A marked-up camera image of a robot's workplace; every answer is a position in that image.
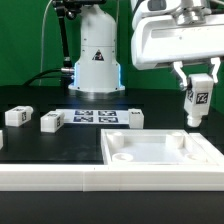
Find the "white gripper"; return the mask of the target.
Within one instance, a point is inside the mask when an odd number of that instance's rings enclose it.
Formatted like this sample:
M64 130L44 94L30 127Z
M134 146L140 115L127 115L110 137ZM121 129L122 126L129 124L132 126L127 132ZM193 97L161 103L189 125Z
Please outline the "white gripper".
M139 70L172 63L172 73L185 91L182 62L210 59L210 75L218 83L224 56L224 13L214 14L208 0L131 0L132 63Z

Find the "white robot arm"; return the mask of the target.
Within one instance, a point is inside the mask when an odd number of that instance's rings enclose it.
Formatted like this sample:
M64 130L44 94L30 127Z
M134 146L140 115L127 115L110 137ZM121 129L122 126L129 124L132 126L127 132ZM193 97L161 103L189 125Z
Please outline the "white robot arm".
M217 77L224 56L224 13L213 13L207 0L131 0L131 5L131 57L137 69L171 66L187 88L182 66L209 61L210 76ZM121 90L115 21L98 5L83 6L81 17L73 88L89 93Z

